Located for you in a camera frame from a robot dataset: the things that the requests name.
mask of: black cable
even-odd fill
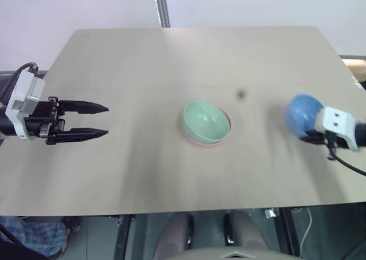
[[[18,75],[20,75],[21,71],[26,69],[27,67],[32,67],[31,72],[36,74],[38,71],[38,66],[36,63],[34,62],[29,62],[27,64],[22,65],[20,68],[18,68],[10,77],[10,82],[9,84],[6,86],[6,89],[4,89],[3,93],[0,96],[0,102],[2,102],[4,96],[6,95],[6,93],[8,92],[9,88],[11,88],[14,84],[15,81],[17,80]]]
[[[366,176],[366,171],[360,170],[360,169],[358,169],[358,168],[356,168],[356,167],[354,167],[354,166],[350,165],[349,163],[344,162],[341,158],[339,158],[339,157],[336,155],[336,153],[334,152],[334,149],[333,149],[333,148],[329,148],[329,153],[331,154],[331,156],[332,156],[335,160],[337,160],[338,162],[340,162],[343,166],[346,166],[347,168],[349,168],[349,169],[353,170],[353,171],[354,171],[354,172],[356,172],[356,173],[359,173],[359,174],[361,174],[361,175],[363,175],[363,176]]]
[[[24,247],[23,243],[17,239],[17,237],[13,236],[11,232],[7,230],[1,223],[0,223],[0,232],[2,232],[9,240],[11,240],[14,244],[18,246]]]
[[[337,135],[335,133],[332,133],[330,131],[326,131],[325,132],[325,137],[328,140],[327,143],[327,148],[329,149],[329,153],[330,155],[334,158],[334,160],[337,160],[338,162],[340,162],[343,166],[353,170],[356,173],[359,173],[363,176],[366,176],[366,171],[360,170],[352,165],[350,165],[349,163],[344,162],[341,158],[339,158],[334,149],[335,149],[335,143],[337,141]]]

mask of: white wall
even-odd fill
[[[172,27],[317,26],[340,55],[366,55],[366,0],[167,0]]]
[[[49,69],[75,29],[160,27],[154,0],[0,0],[0,71]]]

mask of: plaid shirt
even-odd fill
[[[27,248],[47,257],[58,253],[66,238],[63,223],[26,223],[16,216],[0,216],[0,223]],[[9,241],[2,233],[0,237]]]

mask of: beige tabletop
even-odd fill
[[[101,215],[366,201],[366,178],[284,125],[296,94],[365,120],[366,91],[313,27],[78,30],[43,96],[108,113],[69,113],[66,129],[109,134],[0,148],[0,215]],[[238,98],[244,91],[244,98]],[[182,110],[209,101],[232,117],[215,147],[191,143]],[[366,152],[337,151],[366,170]]]

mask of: green bowl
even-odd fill
[[[225,139],[230,133],[230,122],[216,106],[194,101],[184,107],[184,129],[192,140],[211,145]]]

